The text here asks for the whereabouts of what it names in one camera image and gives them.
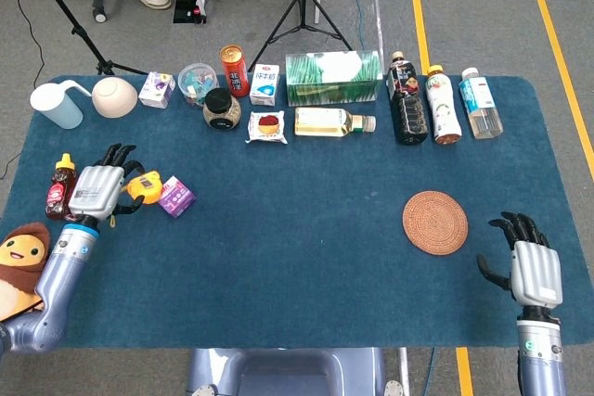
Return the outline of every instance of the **carpet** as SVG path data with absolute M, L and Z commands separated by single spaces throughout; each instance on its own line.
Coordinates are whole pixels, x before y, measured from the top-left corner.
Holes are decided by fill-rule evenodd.
M 71 79 L 91 89 L 98 77 Z M 139 89 L 144 78 L 126 79 Z M 168 109 L 138 104 L 119 120 L 71 91 L 83 123 L 63 131 L 33 115 L 0 233 L 45 220 L 63 151 L 80 170 L 112 143 L 137 144 L 130 159 L 177 176 L 198 200 L 177 220 L 149 206 L 102 226 L 64 346 L 511 346 L 520 309 L 482 278 L 475 257 L 506 274 L 507 243 L 487 221 L 523 212 L 559 250 L 565 302 L 554 313 L 564 343 L 590 341 L 594 293 L 534 89 L 515 77 L 488 81 L 504 134 L 473 139 L 455 92 L 464 135 L 451 147 L 398 146 L 384 88 L 375 103 L 346 106 L 375 115 L 375 134 L 307 138 L 292 134 L 280 83 L 286 146 L 244 143 L 247 98 L 238 128 L 222 132 L 178 90 Z M 469 237 L 450 256 L 430 256 L 404 235 L 402 209 L 427 189 L 467 212 Z M 56 239 L 61 224 L 48 226 Z

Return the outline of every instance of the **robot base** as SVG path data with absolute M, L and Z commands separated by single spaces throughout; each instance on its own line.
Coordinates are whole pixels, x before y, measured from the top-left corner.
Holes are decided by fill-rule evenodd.
M 381 396 L 384 385 L 379 348 L 212 348 L 192 352 L 186 395 Z

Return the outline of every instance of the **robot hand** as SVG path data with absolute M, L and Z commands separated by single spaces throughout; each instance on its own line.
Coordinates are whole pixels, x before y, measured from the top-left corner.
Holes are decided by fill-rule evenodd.
M 136 197 L 132 205 L 118 204 L 124 178 L 133 170 L 144 173 L 144 167 L 136 160 L 124 163 L 126 156 L 136 146 L 114 144 L 102 160 L 83 169 L 72 191 L 69 207 L 73 219 L 81 221 L 92 217 L 94 223 L 102 222 L 112 215 L 133 213 L 138 210 L 144 197 Z
M 535 222 L 521 213 L 501 212 L 505 219 L 489 224 L 503 229 L 511 249 L 511 275 L 493 273 L 483 255 L 476 261 L 481 274 L 489 282 L 506 291 L 523 307 L 552 310 L 563 302 L 561 266 L 557 251 L 549 247 L 547 238 Z

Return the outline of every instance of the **tripod stand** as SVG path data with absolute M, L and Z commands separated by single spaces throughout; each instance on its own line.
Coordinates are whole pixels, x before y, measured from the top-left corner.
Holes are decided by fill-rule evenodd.
M 146 74 L 144 71 L 131 69 L 130 67 L 126 67 L 125 65 L 116 64 L 111 60 L 105 60 L 103 55 L 99 52 L 91 38 L 86 33 L 86 30 L 83 26 L 76 20 L 76 18 L 72 15 L 72 12 L 68 9 L 66 4 L 62 0 L 55 0 L 58 6 L 62 9 L 68 20 L 72 24 L 72 34 L 79 35 L 83 40 L 86 46 L 89 47 L 93 55 L 97 58 L 97 74 L 114 74 L 113 68 L 130 71 L 131 73 L 136 74 Z
M 320 30 L 317 27 L 313 27 L 313 26 L 308 25 L 308 24 L 305 23 L 305 5 L 306 5 L 306 1 L 307 0 L 292 0 L 292 2 L 289 4 L 289 7 L 285 10 L 285 13 L 282 15 L 282 17 L 278 21 L 277 26 L 270 33 L 270 36 L 268 36 L 268 39 L 266 39 L 266 41 L 264 42 L 264 46 L 260 49 L 260 52 L 258 53 L 258 56 L 256 56 L 256 58 L 253 60 L 251 66 L 250 66 L 250 69 L 248 71 L 252 71 L 253 70 L 253 68 L 256 65 L 256 62 L 258 62 L 258 59 L 260 58 L 260 56 L 264 53 L 264 51 L 266 50 L 266 48 L 270 44 L 273 44 L 278 39 L 280 39 L 281 37 L 286 36 L 287 34 L 292 34 L 294 32 L 298 32 L 299 30 L 308 30 L 309 32 L 321 32 L 321 33 L 326 34 L 326 35 L 328 35 L 330 37 L 333 37 L 334 39 L 340 39 L 341 41 L 344 42 L 344 44 L 346 45 L 346 47 L 349 50 L 352 50 L 353 49 L 349 45 L 349 43 L 346 42 L 346 39 L 344 38 L 344 36 L 340 32 L 340 30 L 336 27 L 336 25 L 334 25 L 334 22 L 332 22 L 332 19 L 329 17 L 328 13 L 324 10 L 324 8 L 322 7 L 322 5 L 320 5 L 317 0 L 312 0 L 312 2 L 314 2 L 314 4 L 317 6 L 317 8 L 319 9 L 320 13 L 322 13 L 322 16 L 324 16 L 324 18 L 326 18 L 326 20 L 328 21 L 330 27 L 332 27 L 332 29 L 334 30 L 334 32 L 327 32 L 325 30 Z M 299 25 L 297 25 L 296 27 L 291 28 L 290 30 L 288 30 L 286 32 L 282 32 L 281 34 L 276 35 L 278 29 L 283 24 L 283 22 L 285 21 L 285 19 L 287 18 L 287 16 L 289 15 L 289 13 L 291 12 L 291 10 L 295 6 L 295 4 L 297 4 L 299 6 L 299 15 L 300 15 Z

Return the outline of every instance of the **robotic arm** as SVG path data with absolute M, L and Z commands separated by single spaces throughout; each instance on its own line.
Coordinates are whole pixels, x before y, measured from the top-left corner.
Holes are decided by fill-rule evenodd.
M 522 307 L 518 316 L 518 385 L 522 396 L 566 396 L 561 322 L 550 312 L 563 302 L 561 266 L 557 251 L 520 213 L 501 212 L 504 219 L 489 222 L 503 229 L 511 250 L 511 274 L 493 273 L 483 255 L 477 256 L 481 274 L 511 292 Z
M 133 170 L 144 173 L 138 161 L 124 163 L 135 148 L 113 145 L 102 160 L 83 169 L 69 203 L 72 223 L 62 229 L 35 288 L 45 307 L 0 324 L 0 358 L 8 351 L 52 351 L 61 342 L 72 296 L 99 237 L 98 224 L 113 215 L 133 213 L 143 202 L 142 196 L 130 206 L 117 202 L 124 178 Z

